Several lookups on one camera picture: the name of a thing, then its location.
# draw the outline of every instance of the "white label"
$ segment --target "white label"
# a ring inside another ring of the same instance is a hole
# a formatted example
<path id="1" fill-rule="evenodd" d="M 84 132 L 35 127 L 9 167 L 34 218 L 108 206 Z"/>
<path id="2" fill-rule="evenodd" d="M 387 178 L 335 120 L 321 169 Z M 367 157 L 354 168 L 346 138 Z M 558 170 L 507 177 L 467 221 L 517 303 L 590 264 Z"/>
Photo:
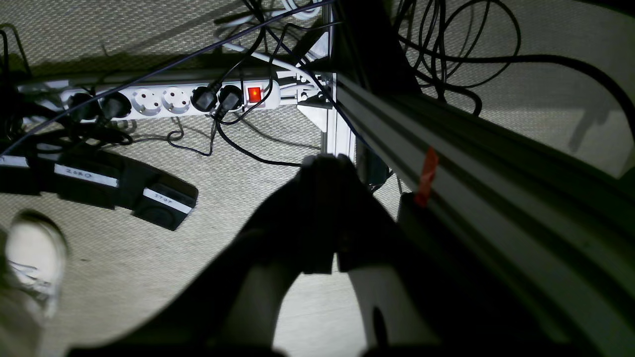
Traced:
<path id="1" fill-rule="evenodd" d="M 80 168 L 73 168 L 55 164 L 55 173 L 62 176 L 68 176 L 75 179 L 94 182 L 96 184 L 119 187 L 119 180 L 114 177 L 100 175 L 98 173 L 82 170 Z"/>
<path id="2" fill-rule="evenodd" d="M 29 167 L 29 164 L 24 156 L 4 155 L 0 156 L 0 166 Z"/>
<path id="3" fill-rule="evenodd" d="M 183 203 L 175 201 L 174 199 L 171 199 L 164 194 L 160 194 L 151 189 L 144 189 L 144 196 L 148 197 L 149 199 L 153 199 L 154 201 L 161 202 L 162 204 L 170 206 L 175 210 L 181 211 L 185 214 L 190 213 L 190 211 L 192 210 L 192 207 L 185 206 Z"/>

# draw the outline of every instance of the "white power strip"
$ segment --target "white power strip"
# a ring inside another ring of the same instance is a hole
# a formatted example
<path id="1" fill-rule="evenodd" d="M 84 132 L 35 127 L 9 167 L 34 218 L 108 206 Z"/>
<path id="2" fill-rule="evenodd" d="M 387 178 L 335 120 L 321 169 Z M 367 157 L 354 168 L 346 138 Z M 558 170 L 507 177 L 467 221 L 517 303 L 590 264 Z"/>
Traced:
<path id="1" fill-rule="evenodd" d="M 254 110 L 274 109 L 280 105 L 280 86 L 277 81 L 272 82 L 271 94 Z M 208 83 L 184 83 L 166 85 L 130 86 L 120 91 L 132 105 L 130 114 L 123 118 L 112 120 L 166 118 L 171 116 L 203 115 L 208 112 L 197 110 L 191 103 L 192 92 Z M 257 104 L 269 92 L 269 80 L 261 81 L 233 81 L 225 82 L 224 86 L 237 86 L 243 92 L 243 105 L 247 109 Z M 100 88 L 97 92 L 103 93 L 110 88 Z M 84 89 L 74 88 L 61 92 L 60 99 L 64 109 L 69 108 L 69 99 L 77 93 L 86 93 Z"/>

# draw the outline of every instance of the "gray carpet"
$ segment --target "gray carpet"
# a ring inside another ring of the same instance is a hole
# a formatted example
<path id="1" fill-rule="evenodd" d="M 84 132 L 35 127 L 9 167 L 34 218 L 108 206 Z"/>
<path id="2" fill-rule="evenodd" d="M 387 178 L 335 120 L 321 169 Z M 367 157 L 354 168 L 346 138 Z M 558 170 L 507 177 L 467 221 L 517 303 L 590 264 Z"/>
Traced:
<path id="1" fill-rule="evenodd" d="M 463 1 L 449 3 L 456 8 Z M 523 28 L 521 53 L 556 53 L 589 61 L 607 71 L 628 93 L 635 93 L 631 69 L 635 23 L 630 18 L 570 0 L 505 3 Z M 417 16 L 423 7 L 419 5 Z M 45 76 L 146 69 L 169 55 L 208 44 L 214 30 L 211 20 L 237 8 L 238 1 L 10 0 L 0 3 L 0 22 L 17 27 L 34 74 Z M 476 23 L 479 11 L 482 8 L 475 10 Z M 448 53 L 458 53 L 468 15 L 458 17 L 448 30 Z M 509 54 L 510 29 L 502 12 L 492 10 L 483 39 L 472 54 Z M 194 60 L 186 67 L 202 65 Z M 457 72 L 456 83 L 486 77 L 495 68 L 467 66 Z M 484 99 L 484 118 L 614 176 L 632 166 L 633 145 L 624 116 L 607 92 L 583 75 L 553 65 L 513 65 L 476 91 Z M 449 100 L 471 109 L 472 104 L 463 97 L 449 96 Z M 203 117 L 182 120 L 201 130 L 210 125 Z M 319 131 L 294 107 L 254 114 L 251 122 L 285 140 L 320 142 Z M 169 119 L 145 121 L 139 132 L 166 133 L 173 127 Z M 314 154 L 310 149 L 267 141 L 245 125 L 233 126 L 227 134 L 269 159 L 300 161 Z M 190 130 L 184 142 L 206 148 L 204 137 Z M 116 151 L 198 187 L 197 207 L 176 232 L 136 219 L 124 209 L 93 208 L 61 201 L 52 194 L 0 195 L 0 226 L 6 227 L 22 208 L 34 208 L 60 225 L 72 249 L 60 310 L 44 336 L 45 355 L 57 356 L 70 345 L 105 344 L 152 316 L 221 251 L 258 204 L 296 171 L 257 163 L 221 141 L 210 158 L 163 142 Z M 396 178 L 376 196 L 395 216 Z M 301 276 L 283 303 L 274 345 L 291 356 L 355 356 L 365 345 L 356 306 L 346 275 Z"/>

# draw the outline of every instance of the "red switch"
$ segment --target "red switch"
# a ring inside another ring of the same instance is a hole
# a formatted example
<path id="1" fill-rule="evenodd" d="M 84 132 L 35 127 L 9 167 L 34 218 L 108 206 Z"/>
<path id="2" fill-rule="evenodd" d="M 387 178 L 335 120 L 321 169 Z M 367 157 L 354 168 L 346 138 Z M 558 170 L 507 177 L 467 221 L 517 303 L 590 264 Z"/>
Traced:
<path id="1" fill-rule="evenodd" d="M 247 93 L 249 93 L 249 103 L 258 103 L 262 99 L 260 87 L 247 88 Z"/>

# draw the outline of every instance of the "foot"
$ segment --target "foot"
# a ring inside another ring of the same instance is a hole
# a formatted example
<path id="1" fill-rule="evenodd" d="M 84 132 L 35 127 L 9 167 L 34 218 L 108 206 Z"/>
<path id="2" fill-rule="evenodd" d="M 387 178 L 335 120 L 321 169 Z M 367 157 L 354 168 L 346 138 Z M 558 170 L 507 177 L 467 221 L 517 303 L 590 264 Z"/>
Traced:
<path id="1" fill-rule="evenodd" d="M 67 246 L 59 228 L 46 217 L 21 213 L 11 225 L 5 256 L 18 282 L 45 320 L 57 310 L 66 264 Z"/>

